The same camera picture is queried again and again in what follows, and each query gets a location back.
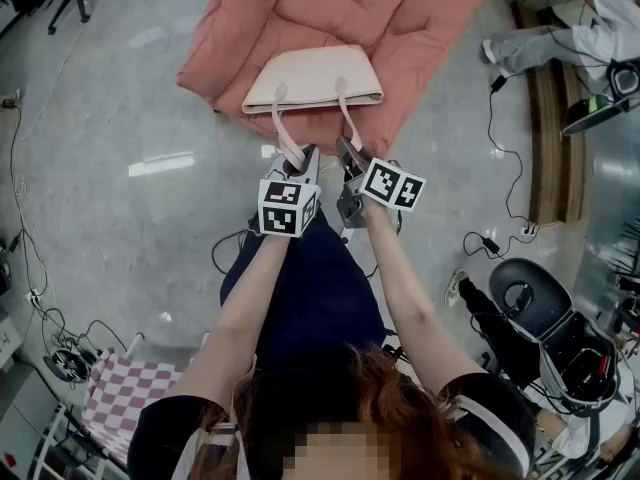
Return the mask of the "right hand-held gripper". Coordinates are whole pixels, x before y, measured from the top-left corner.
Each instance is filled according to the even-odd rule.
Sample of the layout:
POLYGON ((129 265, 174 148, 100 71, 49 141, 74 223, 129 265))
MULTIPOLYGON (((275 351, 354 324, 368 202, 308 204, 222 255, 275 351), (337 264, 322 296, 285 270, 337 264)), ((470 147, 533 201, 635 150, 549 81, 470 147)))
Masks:
POLYGON ((415 209, 426 180, 404 170, 397 162, 374 158, 357 150, 341 136, 335 145, 344 171, 343 190, 337 209, 345 227, 365 227, 364 200, 369 198, 388 209, 411 212, 415 209))

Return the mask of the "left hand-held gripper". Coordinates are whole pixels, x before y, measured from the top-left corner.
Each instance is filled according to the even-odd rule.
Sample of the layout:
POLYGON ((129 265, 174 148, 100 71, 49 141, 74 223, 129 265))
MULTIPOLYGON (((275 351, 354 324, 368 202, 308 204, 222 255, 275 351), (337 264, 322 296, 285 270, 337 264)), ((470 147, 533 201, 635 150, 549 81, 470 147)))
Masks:
POLYGON ((318 185, 320 151, 316 145, 303 149, 305 160, 299 171, 278 155, 261 180, 258 193, 259 232, 300 238, 316 215, 321 188, 318 185))

